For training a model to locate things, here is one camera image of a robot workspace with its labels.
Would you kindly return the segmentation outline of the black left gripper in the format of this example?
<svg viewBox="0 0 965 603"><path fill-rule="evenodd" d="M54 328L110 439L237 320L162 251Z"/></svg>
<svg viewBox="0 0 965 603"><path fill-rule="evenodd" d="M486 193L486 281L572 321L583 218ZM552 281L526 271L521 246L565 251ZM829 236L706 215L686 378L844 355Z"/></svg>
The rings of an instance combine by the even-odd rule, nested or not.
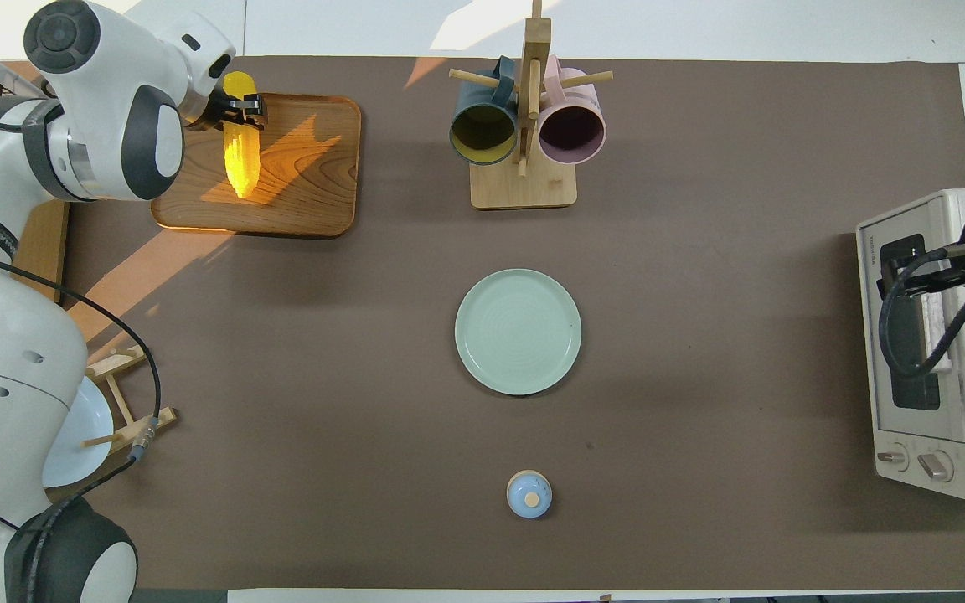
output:
<svg viewBox="0 0 965 603"><path fill-rule="evenodd" d="M265 111L266 103L260 93L245 93L244 98L231 98L222 88L213 88L208 96L207 104L199 117L190 122L190 131L203 132L210 129L222 129L221 122L227 117L234 125L265 129L267 117L263 114L235 113L237 111Z"/></svg>

